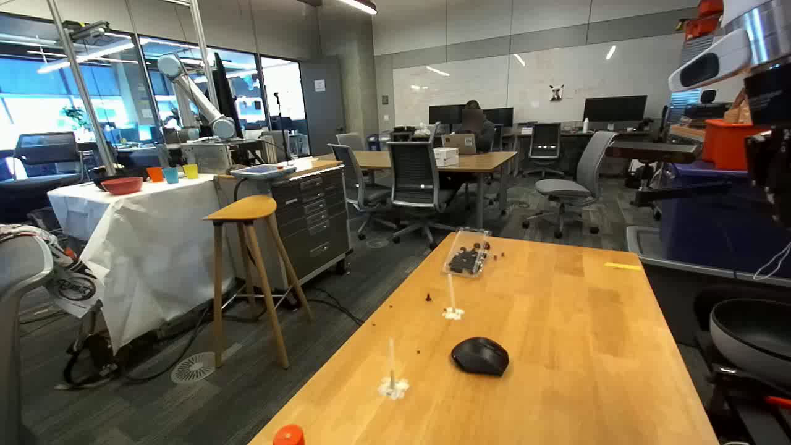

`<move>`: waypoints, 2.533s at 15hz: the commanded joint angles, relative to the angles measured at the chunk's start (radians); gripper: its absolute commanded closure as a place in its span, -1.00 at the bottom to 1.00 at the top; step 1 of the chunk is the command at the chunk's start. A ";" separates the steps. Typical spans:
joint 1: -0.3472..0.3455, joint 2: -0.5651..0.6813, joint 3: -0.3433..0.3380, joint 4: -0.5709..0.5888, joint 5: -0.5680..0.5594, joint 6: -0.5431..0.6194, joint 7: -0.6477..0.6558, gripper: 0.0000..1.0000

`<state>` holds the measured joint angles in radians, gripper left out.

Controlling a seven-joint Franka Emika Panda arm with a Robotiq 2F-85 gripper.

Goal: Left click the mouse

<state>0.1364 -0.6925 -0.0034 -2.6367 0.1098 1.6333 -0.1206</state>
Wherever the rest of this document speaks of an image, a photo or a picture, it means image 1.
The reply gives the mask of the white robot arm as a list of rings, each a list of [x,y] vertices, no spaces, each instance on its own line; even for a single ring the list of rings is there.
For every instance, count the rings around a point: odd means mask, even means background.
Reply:
[[[745,80],[758,126],[791,122],[791,0],[724,0],[722,25],[669,77],[672,91]]]

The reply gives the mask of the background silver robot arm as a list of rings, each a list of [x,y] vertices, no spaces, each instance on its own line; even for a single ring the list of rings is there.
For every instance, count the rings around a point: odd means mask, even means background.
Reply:
[[[231,140],[236,135],[236,121],[200,91],[200,87],[184,70],[175,53],[163,53],[159,59],[159,69],[199,105],[220,140]]]

